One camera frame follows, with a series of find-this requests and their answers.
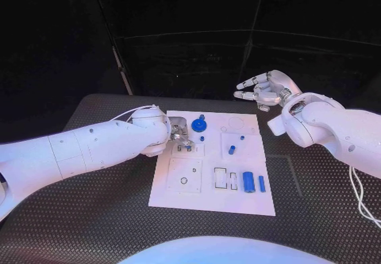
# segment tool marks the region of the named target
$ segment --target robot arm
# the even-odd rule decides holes
[[[255,100],[262,111],[271,105],[282,106],[279,116],[267,122],[274,135],[287,133],[301,147],[323,145],[339,161],[381,178],[381,116],[344,109],[324,95],[301,93],[290,77],[277,70],[249,80],[236,88],[255,85],[254,92],[238,91],[233,96]]]
[[[67,132],[0,145],[0,220],[46,185],[134,158],[161,153],[167,141],[187,140],[186,121],[158,108],[138,109],[131,123],[111,120]]]

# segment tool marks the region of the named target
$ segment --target white paper sheet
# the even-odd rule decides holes
[[[178,144],[167,143],[157,158],[148,205],[275,216],[256,116],[183,111],[167,111],[165,114],[186,118],[189,139],[196,143],[196,149],[177,151]],[[197,133],[191,130],[191,121],[200,114],[207,128]],[[232,145],[235,152],[229,155]],[[226,189],[216,188],[215,168],[226,169]],[[243,192],[243,172],[252,172],[254,193]],[[259,175],[264,176],[265,192],[259,192]],[[217,181],[222,185],[220,170]]]

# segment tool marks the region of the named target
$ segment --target white cable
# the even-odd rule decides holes
[[[114,117],[109,121],[115,120],[118,117],[121,117],[122,115],[128,114],[129,112],[132,112],[132,111],[135,111],[135,110],[138,110],[138,109],[147,108],[147,107],[157,107],[157,106],[155,106],[154,104],[152,104],[151,106],[140,106],[140,107],[137,107],[137,108],[134,108],[134,109],[125,111],[122,114],[119,114],[116,117]]]
[[[356,188],[355,188],[355,182],[353,182],[352,172],[353,172],[353,174],[355,174],[356,182],[359,183],[359,194],[357,194],[357,190],[356,190]],[[363,199],[363,187],[362,187],[362,183],[360,183],[360,181],[359,181],[357,174],[356,174],[356,172],[355,172],[355,168],[353,168],[352,166],[349,166],[349,180],[350,180],[352,188],[353,188],[353,191],[355,191],[355,197],[356,197],[356,200],[357,200],[357,202],[359,202],[359,204],[357,204],[357,207],[359,207],[359,213],[362,214],[362,216],[363,216],[366,219],[372,220],[373,223],[375,223],[375,225],[381,228],[381,225],[379,225],[381,220],[378,220],[378,219],[373,218],[373,216],[372,216],[372,214],[370,214],[370,212],[369,212],[369,210],[368,210],[368,208],[366,208],[366,206],[365,206],[363,203],[362,203],[362,199]]]

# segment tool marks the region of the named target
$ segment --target dark background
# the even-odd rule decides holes
[[[381,113],[379,11],[376,0],[7,1],[0,142],[59,132],[85,95],[127,94],[112,46],[135,95],[232,100],[277,69]]]

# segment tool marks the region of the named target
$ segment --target diamond plate pattern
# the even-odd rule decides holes
[[[164,241],[199,235],[265,240],[337,263],[381,263],[381,231],[357,213],[347,166],[323,147],[303,149],[285,135],[272,136],[265,123],[279,109],[265,113],[251,102],[90,95],[64,129],[151,103],[164,111],[258,114],[277,216],[148,207],[155,158],[140,155],[51,184],[24,200],[0,231],[1,263],[116,263]],[[381,181],[360,178],[365,203],[381,216]]]

